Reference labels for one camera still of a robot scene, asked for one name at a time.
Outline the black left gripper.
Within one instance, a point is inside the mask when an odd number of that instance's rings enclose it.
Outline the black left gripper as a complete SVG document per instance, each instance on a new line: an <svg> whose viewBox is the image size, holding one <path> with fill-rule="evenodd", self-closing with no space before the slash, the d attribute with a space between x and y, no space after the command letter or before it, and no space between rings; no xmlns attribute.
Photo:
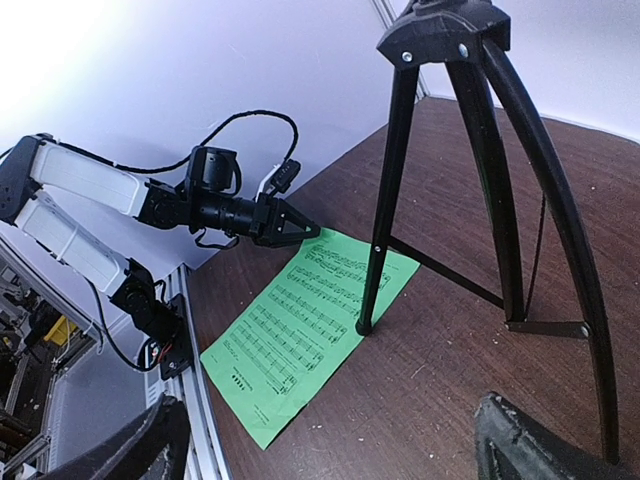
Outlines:
<svg viewBox="0 0 640 480"><path fill-rule="evenodd" d="M259 194L254 219L257 232L251 235L255 245L281 248L299 244L320 235L320 226L287 201Z"/></svg>

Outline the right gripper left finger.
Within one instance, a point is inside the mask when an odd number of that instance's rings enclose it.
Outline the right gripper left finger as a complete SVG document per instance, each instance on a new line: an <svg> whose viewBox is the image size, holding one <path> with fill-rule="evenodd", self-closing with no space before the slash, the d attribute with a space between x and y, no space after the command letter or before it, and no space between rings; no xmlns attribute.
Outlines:
<svg viewBox="0 0 640 480"><path fill-rule="evenodd" d="M107 440L44 479L182 479L190 444L185 404L161 397Z"/></svg>

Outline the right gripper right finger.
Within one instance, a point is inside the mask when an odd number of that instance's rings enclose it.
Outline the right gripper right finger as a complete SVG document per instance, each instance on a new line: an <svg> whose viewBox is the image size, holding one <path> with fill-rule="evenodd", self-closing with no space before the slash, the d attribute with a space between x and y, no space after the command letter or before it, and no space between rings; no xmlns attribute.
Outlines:
<svg viewBox="0 0 640 480"><path fill-rule="evenodd" d="M474 420L480 479L637 477L563 440L496 392L481 399Z"/></svg>

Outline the green sheet music page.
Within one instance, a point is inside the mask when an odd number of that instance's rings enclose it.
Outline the green sheet music page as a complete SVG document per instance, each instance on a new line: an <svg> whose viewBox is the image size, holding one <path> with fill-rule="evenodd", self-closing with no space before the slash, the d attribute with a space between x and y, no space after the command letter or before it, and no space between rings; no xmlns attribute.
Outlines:
<svg viewBox="0 0 640 480"><path fill-rule="evenodd" d="M368 243L325 228L200 355L209 379L261 448L362 341L356 332Z"/></svg>

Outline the black music stand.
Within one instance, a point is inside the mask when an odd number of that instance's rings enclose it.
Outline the black music stand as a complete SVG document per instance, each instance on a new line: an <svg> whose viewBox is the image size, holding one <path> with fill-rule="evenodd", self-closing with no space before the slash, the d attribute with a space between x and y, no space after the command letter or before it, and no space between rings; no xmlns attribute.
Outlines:
<svg viewBox="0 0 640 480"><path fill-rule="evenodd" d="M456 95L491 225L501 291L494 294L395 237L392 228L403 178L416 94L414 68L394 67L381 181L360 317L367 336L383 267L394 250L500 308L508 330L584 339L595 378L602 455L620 458L618 394L613 348L600 278L588 235L552 139L508 58L511 20L489 1L411 1L399 15L400 37L421 68L443 65ZM582 317L577 322L534 321L529 316L535 279L522 273L519 230L503 140L495 118L502 107L531 164L542 193L541 214L552 218L564 249Z"/></svg>

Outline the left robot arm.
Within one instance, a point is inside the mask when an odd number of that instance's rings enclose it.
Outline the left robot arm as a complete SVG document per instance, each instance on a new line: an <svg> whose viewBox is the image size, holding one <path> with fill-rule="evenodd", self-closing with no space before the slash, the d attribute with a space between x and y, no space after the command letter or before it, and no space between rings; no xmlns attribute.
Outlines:
<svg viewBox="0 0 640 480"><path fill-rule="evenodd" d="M49 135L22 137L1 158L1 220L32 238L82 276L134 326L160 345L179 336L181 317L156 294L157 281L115 229L217 230L279 248L319 236L319 226L280 194L298 174L287 159L266 188L240 197L241 171L232 150L196 146L172 186L136 174Z"/></svg>

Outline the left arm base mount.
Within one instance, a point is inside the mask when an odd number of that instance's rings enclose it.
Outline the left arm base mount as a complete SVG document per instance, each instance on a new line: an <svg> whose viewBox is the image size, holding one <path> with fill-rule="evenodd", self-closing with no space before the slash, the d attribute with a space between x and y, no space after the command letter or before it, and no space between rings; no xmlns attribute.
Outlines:
<svg viewBox="0 0 640 480"><path fill-rule="evenodd" d="M141 373L159 367L161 379L169 380L193 366L194 353L183 294L173 296L167 303L140 293L115 295L109 301L128 314L135 328L147 336L146 346L157 348L156 356L149 363L133 362L119 348L106 322L101 320L109 345L129 367Z"/></svg>

